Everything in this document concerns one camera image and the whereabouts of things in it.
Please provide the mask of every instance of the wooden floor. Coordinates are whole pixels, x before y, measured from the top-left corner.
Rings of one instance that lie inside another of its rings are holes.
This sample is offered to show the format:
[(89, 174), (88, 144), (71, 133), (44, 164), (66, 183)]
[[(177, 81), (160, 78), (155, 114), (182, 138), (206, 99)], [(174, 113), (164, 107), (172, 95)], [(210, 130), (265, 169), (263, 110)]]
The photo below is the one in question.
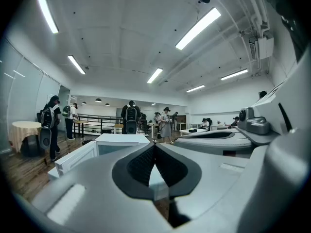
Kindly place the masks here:
[[(172, 141), (178, 138), (179, 132), (172, 133)], [(73, 141), (66, 141), (64, 132), (58, 133), (58, 146), (60, 154), (57, 158), (76, 150), (82, 146), (82, 142), (89, 139), (95, 139), (96, 135), (84, 135), (84, 138), (76, 138)], [(26, 200), (32, 201), (35, 195), (49, 183), (48, 171), (55, 167), (50, 161), (49, 151), (45, 151), (47, 165), (44, 163), (44, 156), (25, 157), (21, 153), (7, 153), (0, 155), (1, 167), (10, 183), (12, 190), (22, 195)]]

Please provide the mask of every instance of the fluorescent light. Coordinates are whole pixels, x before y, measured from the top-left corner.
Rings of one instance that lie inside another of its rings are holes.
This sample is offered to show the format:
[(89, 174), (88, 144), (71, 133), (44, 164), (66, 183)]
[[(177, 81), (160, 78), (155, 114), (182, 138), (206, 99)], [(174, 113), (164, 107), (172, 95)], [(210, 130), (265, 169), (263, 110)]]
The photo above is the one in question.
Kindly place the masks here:
[(155, 73), (151, 76), (151, 78), (147, 81), (147, 83), (152, 83), (153, 80), (163, 71), (163, 69), (158, 68)]
[(84, 72), (82, 70), (82, 68), (79, 66), (78, 62), (75, 60), (75, 58), (73, 57), (73, 55), (68, 55), (68, 58), (70, 59), (70, 61), (74, 64), (74, 66), (82, 73), (85, 74), (86, 72)]
[(17, 73), (18, 75), (20, 75), (20, 76), (26, 78), (24, 75), (20, 74), (19, 72), (16, 72), (15, 70), (13, 70), (13, 72), (15, 72), (15, 73)]
[(6, 76), (9, 76), (9, 77), (12, 78), (12, 79), (15, 79), (14, 77), (12, 77), (11, 75), (9, 75), (9, 74), (7, 74), (7, 73), (5, 73), (5, 72), (4, 72), (4, 74), (5, 74)]
[(187, 92), (195, 91), (195, 90), (200, 89), (200, 88), (203, 88), (203, 87), (205, 87), (205, 85), (198, 86), (198, 87), (196, 87), (196, 88), (194, 88), (194, 89), (191, 89), (191, 90), (189, 90), (189, 91), (187, 91)]
[(247, 69), (242, 70), (242, 71), (238, 71), (238, 72), (236, 72), (236, 73), (230, 74), (230, 75), (225, 76), (225, 77), (222, 77), (222, 78), (220, 78), (220, 79), (221, 79), (221, 80), (230, 79), (230, 78), (232, 78), (232, 77), (238, 76), (238, 75), (243, 74), (243, 73), (246, 73), (246, 72), (248, 72)]
[(200, 32), (202, 32), (209, 24), (220, 17), (221, 14), (216, 8), (213, 8), (204, 17), (202, 17), (186, 35), (177, 43), (176, 47), (182, 50), (190, 41), (192, 41)]
[(47, 21), (52, 33), (58, 33), (57, 26), (52, 18), (52, 15), (50, 13), (47, 0), (38, 0), (41, 11), (45, 17), (45, 20)]

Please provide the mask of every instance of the black railing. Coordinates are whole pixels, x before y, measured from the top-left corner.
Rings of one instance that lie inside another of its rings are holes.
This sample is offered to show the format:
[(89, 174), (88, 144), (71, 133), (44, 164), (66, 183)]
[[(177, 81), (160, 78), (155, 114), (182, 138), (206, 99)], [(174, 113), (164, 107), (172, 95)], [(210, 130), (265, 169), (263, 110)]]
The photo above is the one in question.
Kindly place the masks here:
[[(84, 125), (85, 133), (111, 133), (114, 130), (115, 124), (122, 124), (122, 117), (119, 116), (97, 116), (78, 114), (79, 121), (87, 121), (89, 123)], [(116, 133), (122, 133), (121, 129), (117, 129)]]

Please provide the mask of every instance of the round table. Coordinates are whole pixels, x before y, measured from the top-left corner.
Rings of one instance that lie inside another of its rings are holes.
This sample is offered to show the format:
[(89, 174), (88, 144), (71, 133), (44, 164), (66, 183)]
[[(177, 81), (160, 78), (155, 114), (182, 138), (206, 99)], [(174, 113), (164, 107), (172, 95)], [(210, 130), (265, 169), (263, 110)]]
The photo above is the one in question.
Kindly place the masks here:
[(10, 141), (17, 152), (20, 152), (20, 147), (23, 140), (33, 134), (39, 135), (41, 123), (30, 121), (19, 121), (12, 123), (10, 131)]

